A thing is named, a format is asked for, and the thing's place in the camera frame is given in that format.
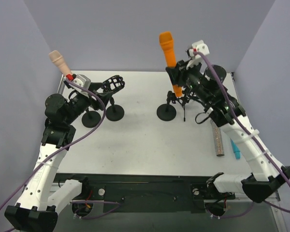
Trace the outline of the black tripod shock mount stand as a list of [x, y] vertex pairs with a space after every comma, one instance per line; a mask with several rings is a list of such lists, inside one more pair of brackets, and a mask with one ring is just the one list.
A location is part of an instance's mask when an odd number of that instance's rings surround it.
[[182, 106], [183, 110], [184, 110], [184, 116], [183, 116], [183, 121], [186, 121], [186, 105], [190, 102], [190, 101], [199, 101], [199, 98], [192, 92], [190, 91], [188, 88], [185, 88], [182, 91], [182, 96], [181, 97], [177, 97], [176, 101]]

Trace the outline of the black round base clip stand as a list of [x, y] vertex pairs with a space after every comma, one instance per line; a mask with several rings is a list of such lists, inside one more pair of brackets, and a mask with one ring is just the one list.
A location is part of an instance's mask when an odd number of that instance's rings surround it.
[[156, 114], [162, 121], [171, 121], [176, 117], [176, 109], [173, 104], [176, 104], [176, 96], [172, 91], [168, 91], [166, 103], [157, 108]]

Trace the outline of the orange microphone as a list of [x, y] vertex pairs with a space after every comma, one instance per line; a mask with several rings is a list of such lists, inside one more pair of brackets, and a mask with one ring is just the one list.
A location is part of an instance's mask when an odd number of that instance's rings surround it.
[[[174, 40], [170, 31], [162, 32], [159, 35], [159, 44], [164, 53], [167, 68], [174, 68], [176, 66], [176, 58], [174, 53]], [[170, 78], [170, 81], [172, 83], [175, 96], [181, 97], [182, 88], [175, 84], [172, 78]]]

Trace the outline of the silver glitter microphone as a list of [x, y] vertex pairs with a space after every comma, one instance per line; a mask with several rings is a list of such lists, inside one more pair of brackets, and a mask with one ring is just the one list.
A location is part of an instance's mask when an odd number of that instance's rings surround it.
[[222, 141], [222, 135], [220, 128], [214, 123], [214, 121], [210, 121], [212, 132], [213, 132], [213, 138], [214, 138], [214, 146], [216, 151], [217, 157], [223, 157], [224, 154], [224, 147], [223, 147], [223, 141]]

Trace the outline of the cyan microphone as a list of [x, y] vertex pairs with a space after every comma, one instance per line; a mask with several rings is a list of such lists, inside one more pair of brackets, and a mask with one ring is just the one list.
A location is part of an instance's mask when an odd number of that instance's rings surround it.
[[236, 159], [239, 160], [241, 158], [241, 152], [240, 152], [238, 146], [235, 144], [235, 142], [232, 139], [230, 139], [230, 142], [231, 142], [231, 146], [232, 146], [232, 150], [233, 150], [234, 156], [235, 156]]

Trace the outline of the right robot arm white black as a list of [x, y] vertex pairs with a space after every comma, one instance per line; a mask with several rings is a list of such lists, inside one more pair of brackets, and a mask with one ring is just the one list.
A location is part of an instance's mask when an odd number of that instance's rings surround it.
[[166, 72], [172, 84], [183, 87], [190, 100], [204, 107], [204, 113], [236, 144], [251, 169], [250, 175], [216, 174], [207, 181], [206, 192], [212, 198], [222, 193], [243, 193], [261, 203], [283, 184], [290, 183], [290, 166], [272, 155], [244, 108], [227, 92], [222, 83], [226, 71], [211, 65], [201, 73], [201, 66], [189, 67], [181, 60], [174, 67], [167, 67]]

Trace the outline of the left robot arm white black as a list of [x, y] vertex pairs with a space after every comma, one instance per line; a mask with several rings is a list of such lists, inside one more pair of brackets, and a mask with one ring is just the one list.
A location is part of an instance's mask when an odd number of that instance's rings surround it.
[[107, 83], [90, 83], [84, 87], [72, 82], [67, 84], [76, 96], [68, 100], [55, 93], [46, 99], [45, 129], [37, 162], [32, 174], [19, 187], [23, 191], [21, 196], [4, 212], [6, 219], [18, 231], [52, 232], [61, 211], [78, 198], [85, 203], [84, 198], [90, 193], [87, 179], [74, 177], [66, 180], [55, 193], [51, 194], [50, 190], [69, 148], [88, 136], [85, 134], [74, 140], [76, 129], [72, 123], [89, 107], [102, 110], [103, 115], [98, 116], [90, 131], [93, 133], [106, 116], [106, 105], [121, 88], [111, 88]]

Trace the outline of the black stand with beige microphone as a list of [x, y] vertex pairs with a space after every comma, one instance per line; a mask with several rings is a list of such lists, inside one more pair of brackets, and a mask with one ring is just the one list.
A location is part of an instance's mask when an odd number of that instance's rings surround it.
[[82, 116], [82, 124], [86, 128], [93, 128], [98, 125], [101, 120], [101, 115], [96, 111], [86, 110]]

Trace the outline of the beige microphone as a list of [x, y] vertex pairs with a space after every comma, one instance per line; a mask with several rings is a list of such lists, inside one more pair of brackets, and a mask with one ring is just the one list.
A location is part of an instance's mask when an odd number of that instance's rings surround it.
[[73, 74], [70, 68], [68, 67], [63, 55], [59, 51], [54, 50], [50, 52], [49, 58], [64, 76]]

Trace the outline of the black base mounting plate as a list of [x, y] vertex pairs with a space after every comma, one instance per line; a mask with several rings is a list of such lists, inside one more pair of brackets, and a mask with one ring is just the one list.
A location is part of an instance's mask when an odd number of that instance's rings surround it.
[[118, 213], [204, 213], [207, 209], [223, 212], [231, 193], [210, 193], [207, 176], [56, 174], [55, 182], [81, 179], [89, 187], [92, 200], [117, 202]]

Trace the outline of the aluminium frame rail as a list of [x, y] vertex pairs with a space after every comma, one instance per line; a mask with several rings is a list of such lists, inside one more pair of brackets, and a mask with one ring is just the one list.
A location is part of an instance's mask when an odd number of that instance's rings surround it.
[[[51, 186], [51, 190], [50, 192], [53, 193], [55, 191], [57, 191], [58, 189], [60, 189], [62, 186], [64, 185], [64, 183], [61, 182], [53, 182], [52, 186]], [[236, 193], [235, 197], [240, 200], [240, 199], [244, 199], [244, 198], [248, 198], [245, 194], [242, 193]], [[267, 199], [267, 201], [280, 201], [280, 196], [278, 192], [274, 192], [272, 195], [270, 195]]]

